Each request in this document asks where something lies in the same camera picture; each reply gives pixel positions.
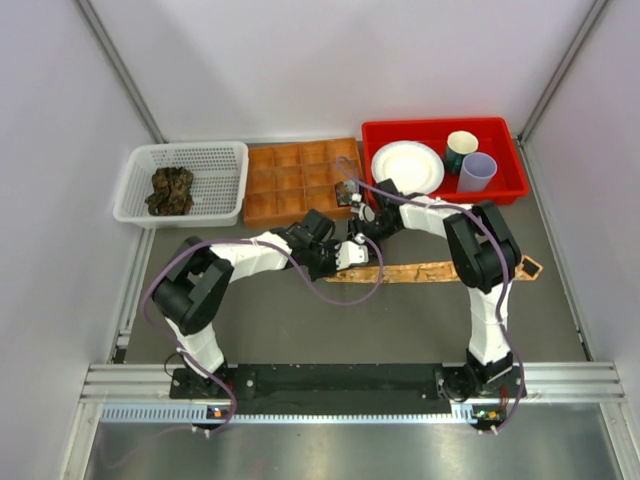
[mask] white plate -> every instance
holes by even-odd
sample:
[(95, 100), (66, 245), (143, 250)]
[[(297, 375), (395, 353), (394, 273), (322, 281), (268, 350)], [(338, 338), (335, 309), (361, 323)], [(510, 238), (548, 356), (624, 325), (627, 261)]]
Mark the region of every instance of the white plate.
[(376, 183), (393, 180), (400, 193), (432, 193), (444, 178), (444, 164), (436, 152), (418, 142), (393, 142), (376, 152), (371, 160)]

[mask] dark cup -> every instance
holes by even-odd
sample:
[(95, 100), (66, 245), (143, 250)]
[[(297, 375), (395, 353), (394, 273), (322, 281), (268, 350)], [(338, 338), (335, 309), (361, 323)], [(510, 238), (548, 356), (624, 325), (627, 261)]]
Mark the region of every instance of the dark cup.
[(478, 150), (478, 139), (469, 132), (458, 130), (447, 137), (447, 150), (444, 154), (444, 168), (457, 175), (462, 168), (462, 160)]

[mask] orange compartment tray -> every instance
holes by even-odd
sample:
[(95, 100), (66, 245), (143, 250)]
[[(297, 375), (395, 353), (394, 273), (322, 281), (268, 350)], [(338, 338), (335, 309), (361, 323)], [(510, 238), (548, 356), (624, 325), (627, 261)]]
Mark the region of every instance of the orange compartment tray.
[(347, 179), (336, 165), (339, 155), (352, 160), (363, 178), (355, 138), (249, 149), (245, 225), (286, 226), (312, 208), (329, 218), (349, 218), (350, 207), (339, 207), (335, 194), (335, 185)]

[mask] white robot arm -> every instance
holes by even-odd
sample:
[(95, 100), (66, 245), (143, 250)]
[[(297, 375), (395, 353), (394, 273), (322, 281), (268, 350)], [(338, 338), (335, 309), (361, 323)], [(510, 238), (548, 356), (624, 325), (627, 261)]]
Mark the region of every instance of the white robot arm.
[[(378, 185), (398, 195), (393, 182)], [(368, 248), (361, 235), (380, 241), (402, 229), (423, 230), (446, 238), (453, 263), (461, 281), (468, 287), (471, 299), (472, 335), (467, 350), (465, 368), (477, 391), (509, 372), (513, 358), (503, 336), (496, 305), (503, 288), (503, 274), (498, 256), (488, 242), (478, 239), (472, 222), (458, 209), (471, 210), (498, 242), (507, 261), (509, 278), (507, 295), (515, 266), (520, 262), (520, 251), (506, 227), (502, 216), (491, 202), (480, 205), (456, 205), (446, 208), (447, 202), (429, 197), (411, 198), (412, 203), (392, 203), (380, 196), (376, 200), (380, 211), (373, 212), (353, 199), (355, 218), (349, 220), (347, 241), (325, 240), (333, 222), (321, 213), (311, 210), (301, 223), (287, 229), (279, 228), (253, 239), (244, 245), (215, 244), (187, 256), (160, 283), (153, 293), (153, 301), (164, 313), (167, 322), (189, 355), (202, 368), (213, 373), (224, 363), (224, 355), (216, 342), (211, 322), (215, 317), (227, 285), (235, 280), (266, 270), (282, 270), (291, 266), (291, 255), (297, 263), (306, 266), (312, 280), (334, 275), (337, 271), (369, 260)], [(188, 239), (176, 255), (199, 243)], [(280, 251), (258, 242), (275, 245)], [(200, 276), (197, 284), (190, 275)], [(501, 308), (502, 326), (506, 328), (507, 301)], [(185, 360), (193, 371), (206, 378), (205, 372)]]
[[(333, 223), (327, 221), (319, 212), (311, 211), (303, 222), (288, 229), (275, 229), (243, 239), (246, 244), (215, 244), (187, 257), (179, 265), (181, 270), (172, 272), (158, 286), (153, 300), (165, 313), (167, 323), (189, 356), (210, 373), (224, 363), (212, 320), (227, 285), (256, 273), (289, 267), (289, 259), (283, 252), (306, 265), (313, 280), (354, 265), (365, 265), (369, 261), (366, 246), (350, 240), (323, 241), (330, 230), (327, 226)], [(199, 241), (188, 239), (176, 255)], [(279, 247), (281, 251), (264, 246), (264, 243)], [(200, 276), (199, 281), (194, 283), (190, 275)], [(185, 362), (207, 378), (205, 372), (192, 364), (189, 356), (184, 357)]]
[[(404, 227), (410, 230), (423, 230), (446, 239), (447, 233), (444, 221), (452, 215), (459, 215), (459, 211), (447, 208), (429, 208), (436, 205), (446, 207), (449, 204), (439, 199), (434, 200), (423, 196), (412, 200), (423, 203), (428, 207), (418, 207), (410, 204), (402, 205), (400, 207), (400, 215)], [(465, 210), (473, 208), (473, 205), (456, 205)], [(502, 288), (502, 283), (499, 283), (491, 288), (488, 293), (485, 293), (479, 288), (467, 287), (471, 300), (469, 352), (485, 366), (505, 358), (509, 353), (509, 346), (500, 329), (499, 319), (496, 317), (496, 306)], [(507, 285), (507, 294), (500, 309), (502, 324), (505, 328), (507, 327), (507, 303), (510, 290), (511, 281)]]

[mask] white wall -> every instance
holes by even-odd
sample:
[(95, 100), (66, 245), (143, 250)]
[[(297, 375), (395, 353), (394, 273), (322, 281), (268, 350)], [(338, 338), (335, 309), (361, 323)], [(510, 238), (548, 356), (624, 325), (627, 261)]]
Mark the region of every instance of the white wall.
[(136, 239), (117, 176), (150, 139), (70, 0), (5, 2), (0, 39), (0, 476), (50, 480)]
[(170, 140), (360, 136), (498, 115), (519, 133), (585, 0), (94, 0)]
[(531, 143), (595, 355), (640, 421), (640, 2), (612, 2)]

